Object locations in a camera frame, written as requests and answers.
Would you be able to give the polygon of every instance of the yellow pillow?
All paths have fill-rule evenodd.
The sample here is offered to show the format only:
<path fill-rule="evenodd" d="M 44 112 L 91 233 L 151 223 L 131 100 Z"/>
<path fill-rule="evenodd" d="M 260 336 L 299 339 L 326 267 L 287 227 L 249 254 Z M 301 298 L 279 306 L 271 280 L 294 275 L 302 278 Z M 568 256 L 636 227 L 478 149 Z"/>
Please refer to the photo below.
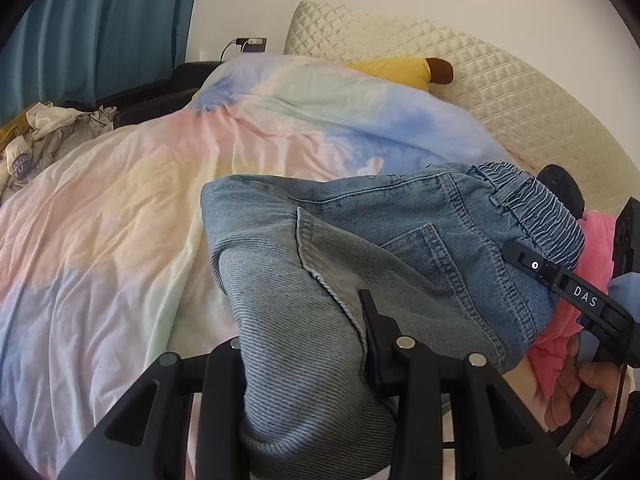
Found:
<path fill-rule="evenodd" d="M 352 63 L 349 67 L 373 77 L 429 91 L 431 69 L 423 57 L 383 57 L 373 61 Z"/>

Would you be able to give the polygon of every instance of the jeans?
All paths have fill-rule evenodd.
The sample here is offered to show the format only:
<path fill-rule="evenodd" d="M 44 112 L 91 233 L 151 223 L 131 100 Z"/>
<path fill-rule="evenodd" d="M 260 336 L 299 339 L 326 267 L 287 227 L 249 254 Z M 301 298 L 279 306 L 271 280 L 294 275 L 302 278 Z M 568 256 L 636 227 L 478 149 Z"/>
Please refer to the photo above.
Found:
<path fill-rule="evenodd" d="M 507 163 L 312 182 L 235 175 L 201 196 L 210 263 L 238 322 L 242 439 L 273 479 L 361 479 L 390 463 L 393 408 L 366 384 L 358 290 L 434 352 L 514 367 L 556 305 L 507 240 L 575 266 L 577 221 Z"/>

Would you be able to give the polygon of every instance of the brown plush toy tip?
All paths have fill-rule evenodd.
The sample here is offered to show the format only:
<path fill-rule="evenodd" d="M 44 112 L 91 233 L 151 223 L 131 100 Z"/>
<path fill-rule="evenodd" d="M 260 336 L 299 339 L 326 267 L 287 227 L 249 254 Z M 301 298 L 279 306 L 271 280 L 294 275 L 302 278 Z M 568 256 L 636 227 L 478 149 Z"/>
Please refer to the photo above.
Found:
<path fill-rule="evenodd" d="M 426 57 L 431 70 L 431 82 L 440 85 L 448 85 L 453 81 L 453 67 L 448 61 L 439 57 Z"/>

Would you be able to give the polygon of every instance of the jeans waistband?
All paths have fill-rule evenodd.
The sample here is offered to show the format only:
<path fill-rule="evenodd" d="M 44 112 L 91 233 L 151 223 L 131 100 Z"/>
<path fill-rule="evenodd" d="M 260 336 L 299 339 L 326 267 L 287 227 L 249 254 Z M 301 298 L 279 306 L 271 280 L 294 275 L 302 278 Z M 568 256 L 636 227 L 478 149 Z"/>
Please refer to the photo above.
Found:
<path fill-rule="evenodd" d="M 513 213 L 547 260 L 569 269 L 577 265 L 584 235 L 558 197 L 532 174 L 508 162 L 475 168 L 495 187 L 491 202 Z"/>

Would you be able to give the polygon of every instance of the human hand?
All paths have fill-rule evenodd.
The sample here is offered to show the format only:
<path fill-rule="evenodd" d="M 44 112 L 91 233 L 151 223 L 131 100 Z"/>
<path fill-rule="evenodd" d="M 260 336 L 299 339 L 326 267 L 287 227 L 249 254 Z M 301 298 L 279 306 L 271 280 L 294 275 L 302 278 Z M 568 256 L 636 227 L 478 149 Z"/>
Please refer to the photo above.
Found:
<path fill-rule="evenodd" d="M 583 382 L 595 390 L 602 390 L 604 393 L 602 402 L 594 413 L 589 427 L 572 449 L 572 453 L 586 458 L 601 450 L 609 441 L 620 384 L 620 368 L 613 363 L 605 362 L 582 363 L 578 368 L 576 356 L 580 350 L 579 334 L 575 334 L 569 339 L 567 350 L 568 356 L 556 381 L 554 393 L 546 406 L 545 423 L 549 431 L 555 431 L 559 426 L 564 426 L 569 422 L 571 419 L 571 400 Z M 616 431 L 619 430 L 624 419 L 630 390 L 631 377 L 627 368 Z"/>

